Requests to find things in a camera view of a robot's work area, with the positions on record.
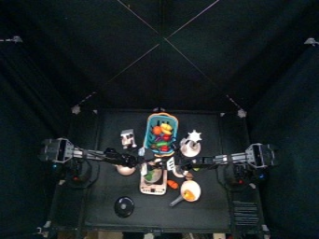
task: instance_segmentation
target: black curtain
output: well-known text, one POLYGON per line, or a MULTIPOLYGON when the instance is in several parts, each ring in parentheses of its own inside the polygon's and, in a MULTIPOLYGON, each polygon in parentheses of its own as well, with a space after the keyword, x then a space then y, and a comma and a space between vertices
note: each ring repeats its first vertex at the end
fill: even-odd
POLYGON ((0 43, 1 238, 31 238, 45 223, 52 183, 37 154, 45 138, 67 134, 71 115, 21 46, 0 43))
POLYGON ((319 237, 319 49, 308 47, 250 114, 254 142, 279 147, 262 198, 280 238, 319 237))

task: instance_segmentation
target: black enclosure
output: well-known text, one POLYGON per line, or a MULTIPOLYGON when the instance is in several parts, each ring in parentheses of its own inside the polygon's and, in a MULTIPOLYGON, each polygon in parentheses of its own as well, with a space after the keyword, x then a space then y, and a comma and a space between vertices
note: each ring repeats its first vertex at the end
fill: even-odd
POLYGON ((184 130, 190 118, 220 134, 220 119, 244 121, 210 138, 207 153, 278 145, 260 185, 266 224, 278 238, 318 238, 318 24, 314 0, 0 1, 0 237, 37 238, 47 222, 55 182, 41 141, 69 136, 103 149, 113 141, 75 125, 93 131, 96 117, 120 127, 112 112, 140 122, 163 107, 184 130))

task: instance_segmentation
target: black table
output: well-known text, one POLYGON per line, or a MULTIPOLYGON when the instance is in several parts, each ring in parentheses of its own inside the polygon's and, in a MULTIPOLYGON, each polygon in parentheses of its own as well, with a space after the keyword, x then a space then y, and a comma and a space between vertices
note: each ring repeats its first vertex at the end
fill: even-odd
MULTIPOLYGON (((69 141, 79 147, 104 150, 121 149, 121 130, 133 129, 139 148, 144 138, 147 118, 151 112, 99 110, 83 112, 73 117, 69 141)), ((179 119, 177 142, 192 130, 202 133, 199 156, 215 156, 244 151, 250 145, 246 120, 236 114, 214 112, 169 112, 179 119)), ((52 227, 56 230, 108 230, 131 232, 234 232, 258 231, 256 228, 235 226, 232 201, 255 202, 263 224, 258 190, 247 187, 240 192, 228 192, 220 185, 220 172, 200 169, 192 172, 200 185, 202 195, 196 202, 169 203, 179 191, 167 189, 161 196, 140 193, 140 173, 121 176, 116 167, 105 162, 100 165, 99 179, 88 189, 72 189, 57 185, 51 209, 52 227), (128 196, 135 202, 135 211, 128 218, 119 218, 113 211, 116 200, 128 196)), ((168 179, 181 183, 168 172, 168 179)))

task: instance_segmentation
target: small figurine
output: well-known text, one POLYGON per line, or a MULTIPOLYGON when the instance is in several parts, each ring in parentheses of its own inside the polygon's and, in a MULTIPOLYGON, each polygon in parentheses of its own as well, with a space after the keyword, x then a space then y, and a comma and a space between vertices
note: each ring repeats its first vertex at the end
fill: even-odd
POLYGON ((135 133, 132 129, 121 131, 121 145, 124 149, 131 147, 135 148, 137 146, 135 143, 135 133))

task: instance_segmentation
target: orange ball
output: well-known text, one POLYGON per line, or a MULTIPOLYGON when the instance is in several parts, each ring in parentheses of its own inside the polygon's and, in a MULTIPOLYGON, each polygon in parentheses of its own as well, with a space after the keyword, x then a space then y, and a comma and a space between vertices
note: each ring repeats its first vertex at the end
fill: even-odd
POLYGON ((161 134, 161 129, 160 129, 160 127, 159 127, 159 126, 155 126, 152 132, 153 132, 153 135, 160 135, 160 134, 161 134))

